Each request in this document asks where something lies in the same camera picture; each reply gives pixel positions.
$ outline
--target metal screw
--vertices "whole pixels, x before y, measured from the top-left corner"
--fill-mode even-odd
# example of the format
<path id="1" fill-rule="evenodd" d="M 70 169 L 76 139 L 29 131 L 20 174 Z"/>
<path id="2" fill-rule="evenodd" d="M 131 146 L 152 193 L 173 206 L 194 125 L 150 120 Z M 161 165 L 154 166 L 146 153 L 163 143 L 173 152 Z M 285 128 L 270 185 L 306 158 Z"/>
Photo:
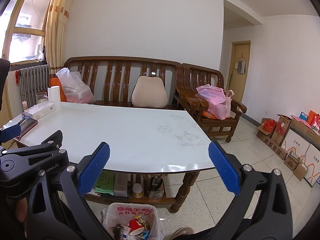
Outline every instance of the metal screw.
<path id="1" fill-rule="evenodd" d="M 70 165 L 70 166 L 67 167 L 67 171 L 68 171 L 68 172 L 73 172 L 74 170 L 75 170 L 75 167 L 72 166 L 72 165 Z"/>
<path id="2" fill-rule="evenodd" d="M 252 167 L 251 167 L 249 164 L 245 164 L 245 165 L 243 165 L 243 169 L 244 169 L 245 171 L 251 171 L 251 170 L 252 170 Z"/>
<path id="3" fill-rule="evenodd" d="M 278 169 L 274 169 L 273 173 L 276 174 L 277 176 L 281 175 L 281 171 Z"/>
<path id="4" fill-rule="evenodd" d="M 38 175 L 39 175 L 39 176 L 43 176 L 43 175 L 44 175 L 44 173 L 45 173 L 45 171 L 44 171 L 44 170 L 39 170 L 39 171 L 38 171 Z"/>

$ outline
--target hanger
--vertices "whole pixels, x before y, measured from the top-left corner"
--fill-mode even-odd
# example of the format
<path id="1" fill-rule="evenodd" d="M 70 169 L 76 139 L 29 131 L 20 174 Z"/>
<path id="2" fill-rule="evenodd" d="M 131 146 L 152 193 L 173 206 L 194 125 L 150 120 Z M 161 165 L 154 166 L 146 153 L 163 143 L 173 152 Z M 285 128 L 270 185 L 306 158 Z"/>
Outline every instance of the hanger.
<path id="1" fill-rule="evenodd" d="M 245 61 L 247 61 L 244 57 L 243 57 L 243 53 L 241 53 L 241 57 L 237 59 L 237 61 L 239 61 L 239 59 L 243 58 Z"/>

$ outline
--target slipper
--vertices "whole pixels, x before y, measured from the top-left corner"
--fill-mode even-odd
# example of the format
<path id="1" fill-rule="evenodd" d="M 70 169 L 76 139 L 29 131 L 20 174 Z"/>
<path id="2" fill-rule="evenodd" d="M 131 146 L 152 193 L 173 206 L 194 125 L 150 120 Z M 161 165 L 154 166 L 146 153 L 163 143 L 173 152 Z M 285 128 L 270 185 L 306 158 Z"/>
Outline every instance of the slipper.
<path id="1" fill-rule="evenodd" d="M 191 227 L 183 227 L 179 228 L 177 231 L 175 231 L 171 237 L 171 240 L 176 238 L 177 236 L 182 236 L 182 235 L 191 235 L 194 234 L 195 231 Z"/>

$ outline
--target paper roll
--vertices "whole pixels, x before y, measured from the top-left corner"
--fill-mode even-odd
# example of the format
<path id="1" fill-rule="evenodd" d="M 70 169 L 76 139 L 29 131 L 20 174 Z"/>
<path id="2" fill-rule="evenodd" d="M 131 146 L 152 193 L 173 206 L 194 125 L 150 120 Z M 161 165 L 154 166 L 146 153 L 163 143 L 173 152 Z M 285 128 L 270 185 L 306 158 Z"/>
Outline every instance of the paper roll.
<path id="1" fill-rule="evenodd" d="M 61 107 L 60 86 L 52 86 L 48 88 L 48 99 L 49 102 L 55 104 L 56 108 Z"/>

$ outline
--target table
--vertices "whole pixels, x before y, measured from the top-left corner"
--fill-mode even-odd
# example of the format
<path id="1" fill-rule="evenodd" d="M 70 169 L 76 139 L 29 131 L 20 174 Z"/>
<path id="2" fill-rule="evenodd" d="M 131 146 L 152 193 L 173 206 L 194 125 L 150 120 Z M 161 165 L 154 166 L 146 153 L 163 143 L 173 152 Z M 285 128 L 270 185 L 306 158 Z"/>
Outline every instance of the table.
<path id="1" fill-rule="evenodd" d="M 18 122 L 21 116 L 13 119 Z M 96 106 L 61 102 L 61 108 L 40 118 L 38 125 L 20 140 L 24 146 L 40 144 L 57 130 L 63 134 L 62 148 L 73 163 L 90 155 L 104 141 L 110 146 L 105 169 L 140 174 L 186 173 L 175 198 L 133 198 L 132 203 L 172 204 L 176 213 L 201 170 L 213 169 L 208 145 L 211 140 L 186 111 Z M 105 203 L 87 194 L 86 199 Z"/>

